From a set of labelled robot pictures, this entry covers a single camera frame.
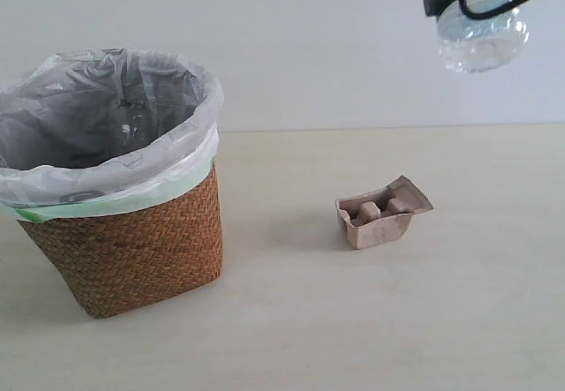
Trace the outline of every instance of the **wooden table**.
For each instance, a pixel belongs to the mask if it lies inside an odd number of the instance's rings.
[[[565,125],[225,133],[217,282],[91,320],[0,220],[0,389],[548,390],[565,383]],[[354,251],[334,199],[435,205]]]

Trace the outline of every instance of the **plastic bag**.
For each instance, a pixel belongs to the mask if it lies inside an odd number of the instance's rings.
[[[220,82],[182,56],[53,56],[0,91],[0,208],[44,222],[182,195],[211,168],[222,104]]]

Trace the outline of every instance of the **brown cardboard piece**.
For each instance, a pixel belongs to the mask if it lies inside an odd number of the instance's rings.
[[[350,244],[367,248],[399,239],[414,214],[433,210],[429,199],[407,177],[366,194],[337,199],[338,220]]]

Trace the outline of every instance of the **plastic bottle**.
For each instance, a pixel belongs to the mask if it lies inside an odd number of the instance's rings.
[[[467,0],[475,12],[492,10],[511,0]],[[440,58],[456,72],[480,72],[514,60],[528,41],[529,31],[519,9],[495,18],[473,20],[461,12],[458,1],[437,18]]]

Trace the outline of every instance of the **green bag trim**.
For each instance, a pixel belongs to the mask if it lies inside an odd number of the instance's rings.
[[[140,195],[112,201],[85,201],[45,207],[13,208],[0,205],[0,213],[7,214],[20,221],[43,223],[60,218],[100,217],[137,212],[176,199],[198,186],[210,174],[214,158],[215,156],[212,154],[202,161],[190,175],[160,185]]]

